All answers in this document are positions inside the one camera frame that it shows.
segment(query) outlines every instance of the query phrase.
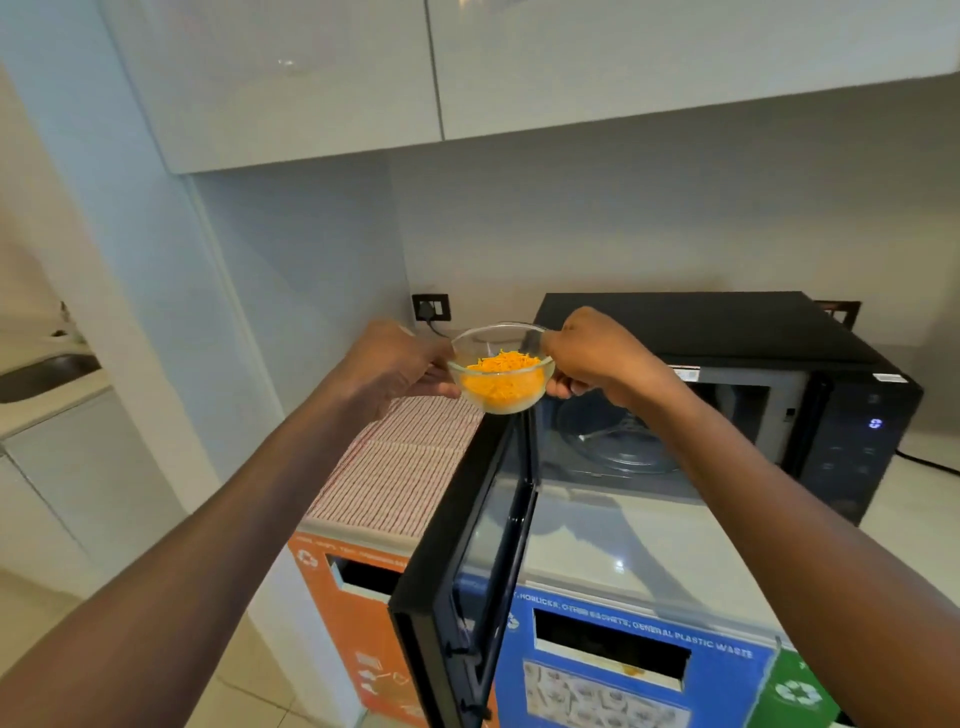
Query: shredded cheese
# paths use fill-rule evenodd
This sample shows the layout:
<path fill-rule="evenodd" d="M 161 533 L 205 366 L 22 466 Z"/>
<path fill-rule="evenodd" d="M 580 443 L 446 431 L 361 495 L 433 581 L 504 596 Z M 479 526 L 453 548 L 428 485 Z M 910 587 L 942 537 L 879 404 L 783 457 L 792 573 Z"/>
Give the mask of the shredded cheese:
<path fill-rule="evenodd" d="M 467 369 L 483 373 L 509 373 L 517 369 L 528 369 L 540 364 L 540 358 L 521 352 L 504 352 L 497 356 L 487 356 L 470 364 Z M 540 394 L 543 389 L 543 369 L 532 372 L 504 374 L 504 376 L 470 376 L 464 374 L 461 379 L 464 389 L 483 399 L 490 408 L 509 407 L 522 400 Z"/>

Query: recycling symbol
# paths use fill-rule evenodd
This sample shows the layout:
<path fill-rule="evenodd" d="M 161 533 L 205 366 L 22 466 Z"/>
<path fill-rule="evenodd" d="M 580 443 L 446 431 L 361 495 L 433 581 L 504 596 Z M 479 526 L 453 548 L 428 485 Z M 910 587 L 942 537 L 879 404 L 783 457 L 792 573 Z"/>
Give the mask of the recycling symbol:
<path fill-rule="evenodd" d="M 797 680 L 787 680 L 785 683 L 778 683 L 774 690 L 777 695 L 788 703 L 797 703 L 806 707 L 812 707 L 824 698 L 809 683 L 801 683 Z"/>
<path fill-rule="evenodd" d="M 306 566 L 311 567 L 312 569 L 315 569 L 317 565 L 320 563 L 319 561 L 317 561 L 316 557 L 305 548 L 301 548 L 297 552 L 297 560 L 300 561 L 301 564 L 305 564 Z"/>

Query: kitchen sink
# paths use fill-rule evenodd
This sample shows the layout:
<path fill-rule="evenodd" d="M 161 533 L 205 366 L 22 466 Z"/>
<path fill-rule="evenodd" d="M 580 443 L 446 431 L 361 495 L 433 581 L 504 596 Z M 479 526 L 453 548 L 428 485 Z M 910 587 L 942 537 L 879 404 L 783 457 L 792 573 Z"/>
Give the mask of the kitchen sink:
<path fill-rule="evenodd" d="M 0 404 L 28 400 L 100 369 L 91 354 L 67 353 L 0 375 Z"/>

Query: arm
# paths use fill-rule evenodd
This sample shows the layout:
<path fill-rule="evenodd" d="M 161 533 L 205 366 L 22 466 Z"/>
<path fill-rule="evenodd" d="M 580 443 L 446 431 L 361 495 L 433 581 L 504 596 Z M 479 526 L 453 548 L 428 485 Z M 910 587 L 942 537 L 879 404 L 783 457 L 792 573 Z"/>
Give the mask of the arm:
<path fill-rule="evenodd" d="M 0 681 L 5 728 L 182 726 L 254 592 L 352 439 L 405 394 L 456 396 L 449 344 L 371 324 L 196 513 Z"/>
<path fill-rule="evenodd" d="M 554 394 L 602 387 L 662 438 L 857 725 L 956 725 L 960 610 L 766 460 L 612 319 L 581 309 L 544 343 L 573 377 Z"/>

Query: glass turntable plate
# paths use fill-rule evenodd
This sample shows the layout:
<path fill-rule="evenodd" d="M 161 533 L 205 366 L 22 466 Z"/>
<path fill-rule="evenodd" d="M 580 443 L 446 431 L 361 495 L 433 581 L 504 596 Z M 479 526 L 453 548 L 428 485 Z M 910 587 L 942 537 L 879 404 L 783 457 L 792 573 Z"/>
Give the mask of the glass turntable plate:
<path fill-rule="evenodd" d="M 563 402 L 556 428 L 589 461 L 623 473 L 672 473 L 680 466 L 640 418 L 594 390 Z"/>

